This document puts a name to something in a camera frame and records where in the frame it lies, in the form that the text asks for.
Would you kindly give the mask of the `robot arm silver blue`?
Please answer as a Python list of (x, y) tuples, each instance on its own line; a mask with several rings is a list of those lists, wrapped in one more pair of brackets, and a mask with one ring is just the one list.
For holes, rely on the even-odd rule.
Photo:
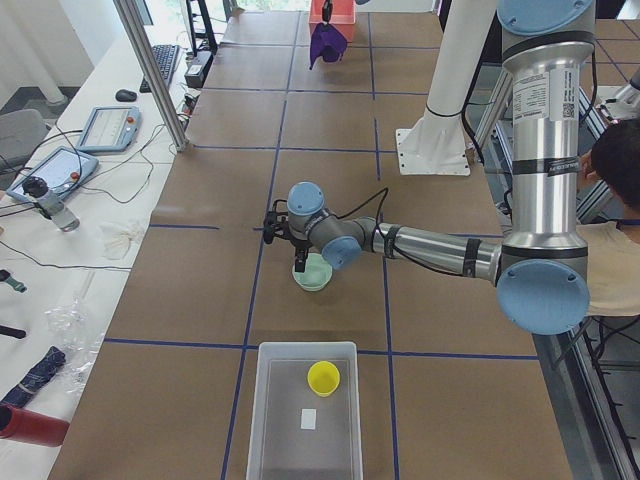
[(402, 174), (468, 174), (465, 110), (490, 27), (498, 23), (502, 71), (494, 108), (483, 122), (494, 127), (504, 111), (511, 114), (511, 181), (498, 204), (510, 227), (502, 241), (384, 223), (354, 211), (339, 215), (317, 184), (304, 181), (290, 189), (284, 210), (265, 214), (264, 242), (292, 244), (298, 272), (311, 250), (334, 269), (366, 251), (444, 275), (484, 279), (520, 328), (537, 335), (572, 330), (590, 304), (576, 187), (580, 69), (594, 51), (595, 18), (592, 1), (453, 2), (424, 113), (396, 133)]

